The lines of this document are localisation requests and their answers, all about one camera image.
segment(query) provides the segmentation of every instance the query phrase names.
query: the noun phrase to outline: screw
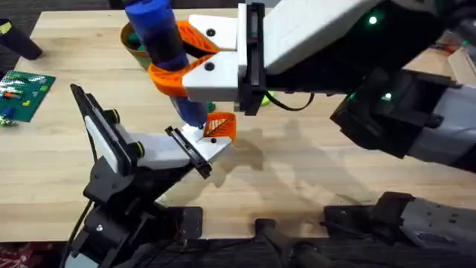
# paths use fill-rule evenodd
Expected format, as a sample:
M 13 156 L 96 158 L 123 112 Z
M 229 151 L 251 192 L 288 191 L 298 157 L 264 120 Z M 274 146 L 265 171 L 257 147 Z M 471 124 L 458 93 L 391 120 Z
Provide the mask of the screw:
M 215 36 L 215 34 L 216 34 L 215 29 L 208 29 L 207 30 L 207 35 L 208 36 L 212 37 L 212 36 Z
M 213 63 L 205 63 L 205 70 L 213 71 L 215 69 L 215 65 Z

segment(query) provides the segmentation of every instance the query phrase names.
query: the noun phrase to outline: black mount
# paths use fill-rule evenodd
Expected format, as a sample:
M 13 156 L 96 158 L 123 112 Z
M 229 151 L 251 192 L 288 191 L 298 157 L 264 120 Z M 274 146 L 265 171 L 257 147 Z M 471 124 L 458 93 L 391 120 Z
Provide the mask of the black mount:
M 199 207 L 169 207 L 155 201 L 196 168 L 204 178 L 210 165 L 198 150 L 172 127 L 171 135 L 190 157 L 184 167 L 152 170 L 138 167 L 145 149 L 140 142 L 127 144 L 116 129 L 117 111 L 104 111 L 91 94 L 71 85 L 83 118 L 89 117 L 118 161 L 114 171 L 105 157 L 91 169 L 83 195 L 94 202 L 84 227 L 71 245 L 71 255 L 84 254 L 110 268 L 130 259 L 142 244 L 158 240 L 194 239 L 202 236 L 203 210 Z M 94 139 L 89 135 L 94 157 Z
M 411 194 L 385 192 L 375 205 L 328 205 L 322 226 L 331 238 L 379 240 L 392 246 L 403 243 L 416 246 L 400 230 L 402 212 Z
M 83 192 L 94 201 L 94 208 L 71 254 L 82 253 L 99 263 L 99 268 L 107 268 L 128 260 L 141 244 L 199 238 L 201 208 L 165 208 L 155 202 L 192 169 L 192 165 L 169 170 L 138 168 L 134 175 L 121 176 L 100 158 Z

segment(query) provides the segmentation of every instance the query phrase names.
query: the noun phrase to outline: cable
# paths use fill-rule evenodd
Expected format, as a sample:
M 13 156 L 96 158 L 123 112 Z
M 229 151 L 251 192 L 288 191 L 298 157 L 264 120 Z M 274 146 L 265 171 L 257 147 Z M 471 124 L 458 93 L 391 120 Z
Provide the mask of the cable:
M 65 268 L 66 265 L 66 259 L 68 258 L 69 254 L 69 248 L 71 247 L 71 244 L 73 243 L 74 238 L 76 237 L 77 230 L 79 230 L 81 223 L 83 222 L 84 218 L 86 217 L 86 214 L 88 213 L 89 209 L 91 208 L 92 201 L 89 200 L 88 204 L 83 210 L 83 213 L 81 213 L 80 218 L 76 222 L 76 225 L 73 228 L 73 231 L 71 232 L 71 235 L 69 236 L 68 242 L 66 242 L 65 248 L 62 251 L 62 256 L 61 256 L 61 262 L 59 263 L 59 268 Z
M 242 245 L 242 244 L 246 244 L 246 243 L 251 243 L 253 241 L 254 241 L 254 239 L 238 241 L 238 242 L 234 242 L 234 243 L 229 243 L 228 245 L 219 246 L 215 249 L 200 249 L 200 250 L 187 250 L 187 251 L 174 251 L 174 250 L 164 249 L 164 252 L 176 253 L 176 254 L 215 253 L 215 252 L 218 252 L 218 251 L 223 250 L 223 249 L 227 249 L 227 248 L 232 247 L 232 246 L 238 246 L 238 245 Z
M 96 163 L 97 162 L 97 153 L 96 153 L 96 147 L 94 145 L 94 140 L 91 137 L 91 135 L 89 135 L 89 133 L 88 133 L 88 137 L 89 137 L 89 144 L 91 145 L 91 150 L 92 150 L 92 158 L 94 160 L 94 163 Z M 62 251 L 61 262 L 59 263 L 59 268 L 65 268 L 66 260 L 68 259 L 69 249 L 71 248 L 73 240 L 76 237 L 77 231 L 80 229 L 81 223 L 84 221 L 84 218 L 88 214 L 88 211 L 91 208 L 91 205 L 92 205 L 92 201 L 89 200 L 88 203 L 86 204 L 86 207 L 83 210 L 83 213 L 81 213 L 80 217 L 77 219 L 77 222 L 74 225 L 73 231 L 69 235 L 68 242 L 66 242 L 65 248 Z
M 309 100 L 307 101 L 307 104 L 301 108 L 292 108 L 292 107 L 289 107 L 287 105 L 285 105 L 284 103 L 278 101 L 277 99 L 275 99 L 273 96 L 271 96 L 271 94 L 269 94 L 269 92 L 266 92 L 265 93 L 265 96 L 269 99 L 269 101 L 271 101 L 274 105 L 282 108 L 282 109 L 285 109 L 286 111 L 291 111 L 291 112 L 299 112 L 299 111 L 302 111 L 304 110 L 305 108 L 307 108 L 311 103 L 312 101 L 314 100 L 314 93 L 311 93 L 310 96 L 309 96 Z
M 169 265 L 171 264 L 172 262 L 174 262 L 176 259 L 180 258 L 181 256 L 183 255 L 186 255 L 186 254 L 197 254 L 197 253 L 203 253 L 203 254 L 210 254 L 210 253 L 215 253 L 215 252 L 218 252 L 219 250 L 223 250 L 223 249 L 227 249 L 229 247 L 232 247 L 232 246 L 238 246 L 238 245 L 243 245 L 243 244 L 246 244 L 246 243 L 250 243 L 254 241 L 254 239 L 250 239 L 250 240 L 244 240 L 244 241 L 238 241 L 238 242 L 235 242 L 235 243 L 230 243 L 228 245 L 224 245 L 224 246 L 219 246 L 215 249 L 206 249 L 206 250 L 188 250 L 188 251 L 172 251 L 172 250 L 167 250 L 166 248 L 171 244 L 168 244 L 166 245 L 165 247 L 162 248 L 162 250 L 160 252 L 169 252 L 169 253 L 175 253 L 176 255 L 175 256 L 172 256 L 168 261 L 165 261 L 161 266 L 159 266 L 160 268 L 162 267 L 165 267 L 166 265 Z M 157 256 L 159 255 L 159 252 L 156 252 L 151 258 L 147 258 L 146 260 L 148 260 L 147 264 L 145 266 L 142 266 L 141 268 L 147 268 L 152 262 L 154 259 L 157 258 Z M 145 260 L 142 260 L 139 264 L 137 265 L 134 265 L 133 268 L 139 268 L 139 265 L 141 265 Z
M 152 263 L 152 261 L 154 261 L 161 254 L 161 252 L 163 252 L 165 250 L 165 248 L 172 245 L 173 243 L 175 243 L 175 240 L 172 240 L 172 241 L 170 241 L 169 243 L 167 243 L 163 246 L 158 246 L 158 249 L 157 249 L 156 252 L 154 252 L 150 256 L 142 258 L 132 268 L 139 268 L 142 265 L 142 263 L 144 263 L 145 261 L 147 261 L 147 264 L 143 265 L 142 267 L 148 267 L 150 265 L 150 263 Z
M 395 265 L 395 264 L 389 264 L 381 261 L 372 261 L 369 259 L 354 259 L 354 258 L 332 258 L 334 261 L 348 261 L 353 264 L 374 264 L 374 265 L 379 265 L 379 266 L 384 266 L 384 267 L 393 267 L 393 268 L 404 268 L 400 265 Z
M 265 241 L 265 244 L 268 246 L 268 248 L 271 250 L 271 253 L 273 254 L 273 258 L 276 261 L 278 267 L 279 268 L 284 268 L 284 264 L 281 261 L 281 258 L 279 256 L 279 254 L 277 253 L 277 250 L 274 248 L 274 246 L 271 244 L 271 242 L 269 242 L 268 239 L 266 239 L 266 237 L 264 237 L 263 240 Z

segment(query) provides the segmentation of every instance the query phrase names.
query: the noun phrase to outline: white panel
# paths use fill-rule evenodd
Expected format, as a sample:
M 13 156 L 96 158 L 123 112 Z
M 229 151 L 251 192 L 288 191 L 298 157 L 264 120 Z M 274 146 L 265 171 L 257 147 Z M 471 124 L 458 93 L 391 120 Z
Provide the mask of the white panel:
M 213 63 L 213 71 L 205 65 Z M 191 101 L 235 101 L 238 95 L 237 52 L 219 52 L 182 79 Z
M 138 167 L 154 170 L 183 167 L 190 157 L 168 135 L 147 135 L 131 133 L 133 141 L 140 141 L 145 149 L 144 157 L 139 159 Z
M 264 18 L 265 67 L 279 74 L 336 41 L 381 0 L 282 0 Z
M 237 49 L 237 19 L 221 16 L 190 15 L 188 22 L 220 50 L 235 51 Z M 208 29 L 214 29 L 215 35 L 208 36 Z
M 88 130 L 89 135 L 94 140 L 94 145 L 96 147 L 96 151 L 99 156 L 104 156 L 106 161 L 108 162 L 111 169 L 117 173 L 118 172 L 118 159 L 114 152 L 112 152 L 111 148 L 107 144 L 104 137 L 101 135 L 101 132 L 96 127 L 96 124 L 91 120 L 89 116 L 84 118 L 84 122 L 86 123 L 86 129 Z
M 246 75 L 248 66 L 248 46 L 246 45 L 246 4 L 238 4 L 238 36 L 237 36 L 237 52 L 238 52 L 238 74 L 240 77 Z
M 225 152 L 231 144 L 229 137 L 217 137 L 215 138 L 216 142 L 212 143 L 212 138 L 203 137 L 203 130 L 188 124 L 182 127 L 181 133 L 209 163 L 215 162 L 218 156 Z

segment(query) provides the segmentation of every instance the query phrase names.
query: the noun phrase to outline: orange bracket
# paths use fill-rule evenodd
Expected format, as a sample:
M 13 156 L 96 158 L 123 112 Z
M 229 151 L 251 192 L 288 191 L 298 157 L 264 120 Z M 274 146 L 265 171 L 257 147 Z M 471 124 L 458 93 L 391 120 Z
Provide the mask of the orange bracket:
M 187 97 L 187 93 L 182 84 L 182 78 L 189 71 L 201 65 L 210 59 L 219 49 L 200 32 L 198 32 L 187 21 L 177 21 L 178 32 L 181 39 L 188 45 L 205 52 L 207 55 L 197 59 L 188 67 L 180 71 L 166 71 L 153 64 L 149 66 L 149 77 L 157 87 L 157 89 L 170 97 Z

